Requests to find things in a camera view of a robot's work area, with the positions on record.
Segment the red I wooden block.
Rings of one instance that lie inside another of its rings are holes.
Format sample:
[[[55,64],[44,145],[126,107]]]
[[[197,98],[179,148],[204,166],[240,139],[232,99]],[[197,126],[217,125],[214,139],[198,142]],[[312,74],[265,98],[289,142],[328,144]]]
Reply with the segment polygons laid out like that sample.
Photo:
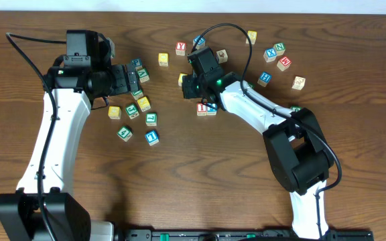
[[[198,116],[206,116],[207,115],[207,106],[204,104],[198,103],[196,105],[196,114]]]

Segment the blue 2 wooden block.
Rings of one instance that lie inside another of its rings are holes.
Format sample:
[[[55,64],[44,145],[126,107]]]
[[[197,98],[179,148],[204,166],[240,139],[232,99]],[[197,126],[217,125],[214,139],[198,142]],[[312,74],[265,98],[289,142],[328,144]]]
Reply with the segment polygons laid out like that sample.
[[[208,116],[216,115],[217,114],[218,107],[216,104],[208,103],[206,105],[206,114]]]

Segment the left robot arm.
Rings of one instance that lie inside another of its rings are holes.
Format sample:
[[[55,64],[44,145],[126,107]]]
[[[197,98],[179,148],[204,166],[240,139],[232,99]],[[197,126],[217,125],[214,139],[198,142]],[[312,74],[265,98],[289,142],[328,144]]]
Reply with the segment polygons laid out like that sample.
[[[66,53],[45,74],[44,112],[33,154],[13,193],[0,194],[0,223],[10,240],[122,240],[108,221],[94,221],[72,195],[83,126],[94,100],[140,89],[132,64],[112,64],[113,42],[69,30]]]

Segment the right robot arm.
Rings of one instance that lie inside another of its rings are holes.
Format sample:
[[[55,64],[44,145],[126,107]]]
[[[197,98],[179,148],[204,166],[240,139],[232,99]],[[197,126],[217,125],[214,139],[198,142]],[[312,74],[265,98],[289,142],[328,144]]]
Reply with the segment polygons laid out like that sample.
[[[263,135],[271,170],[290,194],[292,230],[299,238],[323,238],[328,231],[323,192],[335,157],[314,114],[307,108],[279,106],[240,75],[225,73],[209,47],[193,51],[187,59],[192,73],[182,81],[184,98],[215,104]]]

